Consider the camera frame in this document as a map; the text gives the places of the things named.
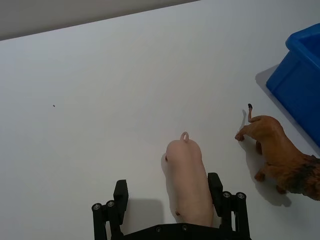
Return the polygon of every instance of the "white tabletop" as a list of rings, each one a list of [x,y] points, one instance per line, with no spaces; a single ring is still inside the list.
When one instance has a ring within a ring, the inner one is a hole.
[[[291,33],[320,22],[319,9],[202,0],[0,42],[0,238],[93,239],[91,206],[120,179],[125,234],[175,223],[161,158],[183,131],[224,189],[246,193],[252,239],[317,237],[319,202],[256,183],[261,159],[234,136],[251,103],[316,154],[256,75],[282,60]]]

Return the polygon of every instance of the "pink toy pig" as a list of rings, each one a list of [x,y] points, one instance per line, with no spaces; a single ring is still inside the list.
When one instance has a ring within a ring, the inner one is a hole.
[[[202,154],[187,132],[166,148],[165,160],[172,174],[177,199],[176,214],[185,223],[211,227],[214,209]]]

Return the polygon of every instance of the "blue plastic bin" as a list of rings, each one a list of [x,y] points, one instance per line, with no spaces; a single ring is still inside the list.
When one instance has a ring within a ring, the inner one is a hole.
[[[292,34],[289,53],[266,83],[320,147],[320,23]]]

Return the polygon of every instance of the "brown toy lion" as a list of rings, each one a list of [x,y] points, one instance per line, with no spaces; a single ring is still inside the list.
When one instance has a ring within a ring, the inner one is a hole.
[[[263,182],[265,176],[276,179],[280,194],[289,191],[320,201],[320,159],[299,151],[286,136],[280,123],[271,116],[251,117],[249,104],[248,122],[235,136],[238,141],[244,135],[256,140],[256,150],[265,157],[264,166],[254,178]]]

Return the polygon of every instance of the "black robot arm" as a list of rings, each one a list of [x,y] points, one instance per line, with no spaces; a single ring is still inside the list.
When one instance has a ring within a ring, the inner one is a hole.
[[[106,222],[110,223],[111,240],[250,240],[246,195],[223,191],[218,174],[208,174],[208,184],[215,211],[221,217],[219,228],[189,223],[161,224],[123,235],[120,229],[127,209],[129,194],[126,180],[117,181],[113,200],[92,206],[94,240],[107,240]],[[232,229],[232,212],[235,230]]]

